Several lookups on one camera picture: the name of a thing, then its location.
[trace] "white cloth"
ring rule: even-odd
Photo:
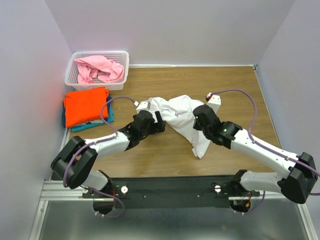
[[[174,130],[184,136],[193,146],[193,154],[202,158],[210,144],[201,131],[193,129],[195,117],[192,111],[203,105],[199,100],[193,100],[187,95],[178,96],[169,101],[161,97],[149,98],[150,110],[160,111],[162,120],[166,121]]]

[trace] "wooden table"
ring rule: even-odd
[[[252,67],[175,67],[131,68],[121,91],[111,96],[129,96],[136,101],[151,97],[166,100],[188,95],[205,102],[209,92],[231,88],[247,91],[256,101],[258,116],[252,133],[258,138],[279,146],[269,113]],[[231,121],[248,128],[254,114],[252,103],[240,92],[221,93],[218,111],[221,121]],[[136,108],[126,99],[112,103],[116,128],[132,122]],[[71,133],[83,139],[109,135],[112,130],[104,125]],[[114,177],[163,177],[235,174],[240,169],[254,172],[273,172],[259,161],[235,150],[213,143],[202,159],[192,152],[192,145],[168,124],[164,133],[148,136],[133,149],[99,158],[94,168]]]

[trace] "white plastic basket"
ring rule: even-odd
[[[94,78],[94,83],[80,84],[78,83],[78,67],[75,59],[100,55],[104,56],[107,59],[112,59],[116,63],[119,63],[124,66],[124,79],[121,82],[110,82],[106,83]],[[71,59],[69,60],[68,67],[66,69],[64,83],[68,86],[74,87],[76,90],[89,90],[100,87],[105,87],[109,90],[122,90],[124,89],[125,82],[127,81],[129,71],[129,54],[126,51],[77,51],[72,54]]]

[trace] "pink cloth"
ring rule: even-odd
[[[125,68],[120,63],[108,60],[104,56],[87,56],[74,60],[78,67],[78,83],[94,83],[93,78],[105,83],[122,82]]]

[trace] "white wall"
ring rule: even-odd
[[[45,0],[71,51],[131,64],[257,64],[294,0]]]
[[[308,152],[320,170],[320,1],[297,0],[258,66],[281,146]],[[313,192],[320,192],[317,183]],[[320,237],[320,197],[307,205]]]
[[[0,6],[0,239],[25,240],[62,139],[71,52],[43,0]]]

